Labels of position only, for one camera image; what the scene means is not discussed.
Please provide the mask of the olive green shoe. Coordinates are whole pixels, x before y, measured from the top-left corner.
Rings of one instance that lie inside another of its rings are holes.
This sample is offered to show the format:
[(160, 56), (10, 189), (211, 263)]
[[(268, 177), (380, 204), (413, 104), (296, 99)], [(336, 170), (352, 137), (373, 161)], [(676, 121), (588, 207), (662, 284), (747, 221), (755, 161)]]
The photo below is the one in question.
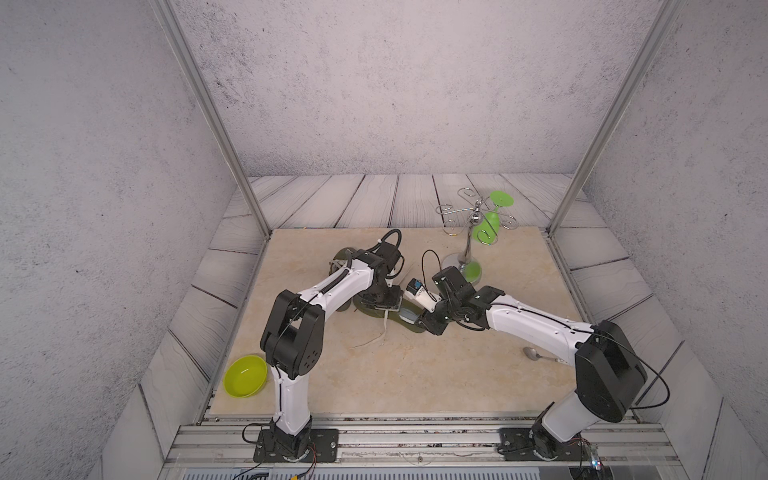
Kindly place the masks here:
[[(382, 322), (383, 322), (383, 330), (382, 330), (380, 335), (378, 335), (377, 337), (375, 337), (375, 338), (373, 338), (371, 340), (368, 340), (368, 341), (366, 341), (366, 342), (364, 342), (362, 344), (356, 345), (356, 348), (368, 346), (368, 345), (370, 345), (373, 342), (376, 342), (378, 340), (383, 340), (384, 337), (387, 334), (388, 326), (389, 326), (390, 323), (401, 325), (401, 326), (405, 327), (407, 330), (409, 330), (411, 332), (414, 332), (414, 333), (417, 333), (417, 334), (424, 333), (426, 331), (426, 329), (423, 326), (421, 326), (420, 324), (418, 324), (418, 323), (416, 325), (411, 325), (411, 324), (408, 324), (408, 323), (402, 321), (399, 318), (399, 316), (398, 316), (398, 311), (399, 311), (400, 308), (398, 310), (378, 310), (378, 309), (373, 309), (373, 308), (368, 307), (367, 304), (363, 303), (358, 297), (354, 297), (352, 299), (352, 301), (353, 301), (353, 304), (355, 306), (355, 309), (358, 312), (360, 312), (360, 313), (362, 313), (364, 315), (367, 315), (369, 317), (381, 318)], [(407, 304), (407, 303), (413, 304), (413, 303), (407, 301), (406, 299), (402, 299), (400, 307), (403, 304)]]
[[(345, 267), (349, 262), (349, 259), (352, 258), (356, 252), (357, 252), (357, 248), (355, 247), (344, 247), (343, 249), (338, 251), (334, 256), (334, 258), (329, 262), (329, 266), (330, 266), (329, 273), (333, 274), (336, 271)], [(351, 304), (352, 304), (352, 299), (348, 299), (345, 303), (343, 303), (337, 309), (337, 312), (344, 312), (348, 310)]]

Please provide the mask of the grey insole one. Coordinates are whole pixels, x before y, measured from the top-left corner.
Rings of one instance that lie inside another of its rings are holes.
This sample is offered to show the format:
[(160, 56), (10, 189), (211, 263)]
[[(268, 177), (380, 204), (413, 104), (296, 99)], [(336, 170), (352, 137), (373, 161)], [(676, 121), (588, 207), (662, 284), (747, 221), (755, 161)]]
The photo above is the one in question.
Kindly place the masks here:
[(419, 306), (407, 303), (400, 307), (398, 316), (402, 321), (411, 325), (416, 325), (422, 312), (423, 309)]

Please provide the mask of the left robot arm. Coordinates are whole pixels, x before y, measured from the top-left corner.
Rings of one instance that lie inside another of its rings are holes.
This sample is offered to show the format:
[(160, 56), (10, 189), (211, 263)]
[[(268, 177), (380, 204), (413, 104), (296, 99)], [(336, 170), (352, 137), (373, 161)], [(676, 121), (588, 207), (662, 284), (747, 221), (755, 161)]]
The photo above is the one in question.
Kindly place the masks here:
[(391, 229), (368, 249), (348, 250), (346, 262), (315, 286), (276, 297), (260, 340), (274, 379), (276, 411), (255, 441), (255, 462), (299, 461), (311, 452), (309, 372), (323, 350), (326, 320), (354, 298), (384, 313), (399, 309), (402, 289), (392, 280), (404, 266), (401, 241), (402, 232)]

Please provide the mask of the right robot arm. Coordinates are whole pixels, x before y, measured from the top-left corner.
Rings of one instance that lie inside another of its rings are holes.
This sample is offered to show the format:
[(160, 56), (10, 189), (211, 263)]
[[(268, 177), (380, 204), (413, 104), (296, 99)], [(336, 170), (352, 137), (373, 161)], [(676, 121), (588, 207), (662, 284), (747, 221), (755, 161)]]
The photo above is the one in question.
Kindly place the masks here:
[(613, 322), (576, 322), (527, 305), (499, 288), (475, 288), (454, 266), (432, 280), (438, 288), (435, 294), (418, 279), (405, 289), (406, 298), (422, 309), (418, 326), (434, 335), (443, 334), (452, 322), (473, 331), (510, 334), (573, 367), (574, 391), (548, 405), (528, 434), (529, 449), (545, 461), (559, 459), (566, 446), (595, 423), (620, 422), (654, 371)]

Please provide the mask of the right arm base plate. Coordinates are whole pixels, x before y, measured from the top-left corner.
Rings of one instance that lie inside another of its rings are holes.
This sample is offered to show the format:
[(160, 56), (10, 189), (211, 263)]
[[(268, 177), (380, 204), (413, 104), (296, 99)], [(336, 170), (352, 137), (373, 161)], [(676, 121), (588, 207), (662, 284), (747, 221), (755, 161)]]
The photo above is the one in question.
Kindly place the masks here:
[(497, 452), (505, 461), (588, 462), (591, 452), (586, 442), (574, 437), (559, 442), (538, 428), (501, 428)]

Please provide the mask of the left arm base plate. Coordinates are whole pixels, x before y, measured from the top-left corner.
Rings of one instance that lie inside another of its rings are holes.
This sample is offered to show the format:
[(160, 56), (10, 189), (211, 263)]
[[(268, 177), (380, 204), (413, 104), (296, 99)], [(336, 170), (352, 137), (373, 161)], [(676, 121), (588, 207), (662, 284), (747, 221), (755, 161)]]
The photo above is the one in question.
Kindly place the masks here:
[(305, 428), (289, 435), (279, 428), (259, 433), (253, 461), (256, 463), (333, 463), (339, 447), (338, 429)]

